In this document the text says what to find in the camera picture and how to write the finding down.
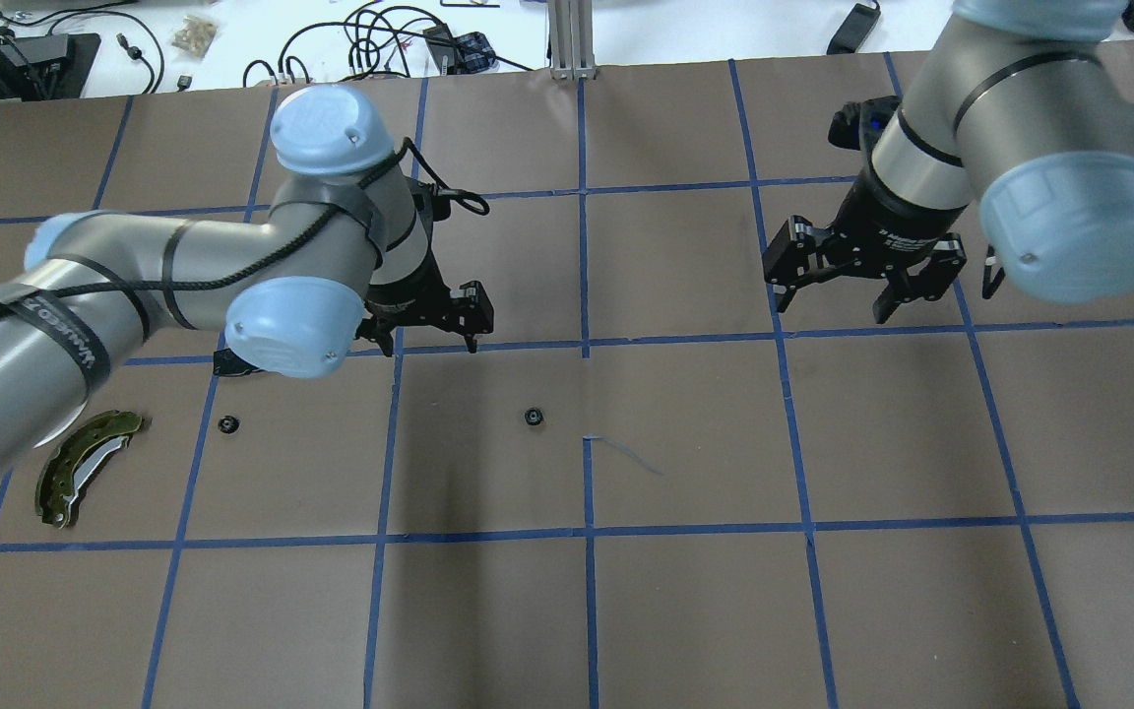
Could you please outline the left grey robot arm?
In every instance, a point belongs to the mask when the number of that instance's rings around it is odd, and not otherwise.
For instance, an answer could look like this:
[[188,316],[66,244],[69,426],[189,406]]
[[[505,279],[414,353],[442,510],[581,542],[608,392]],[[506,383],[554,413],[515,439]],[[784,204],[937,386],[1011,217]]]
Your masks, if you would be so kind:
[[447,286],[433,251],[451,203],[486,216],[486,199],[429,164],[426,182],[406,176],[422,153],[356,85],[291,93],[266,138],[288,176],[264,223],[98,210],[39,226],[26,268],[0,284],[0,473],[163,328],[220,332],[249,366],[305,380],[341,368],[355,340],[390,354],[401,327],[469,352],[492,332],[485,288]]

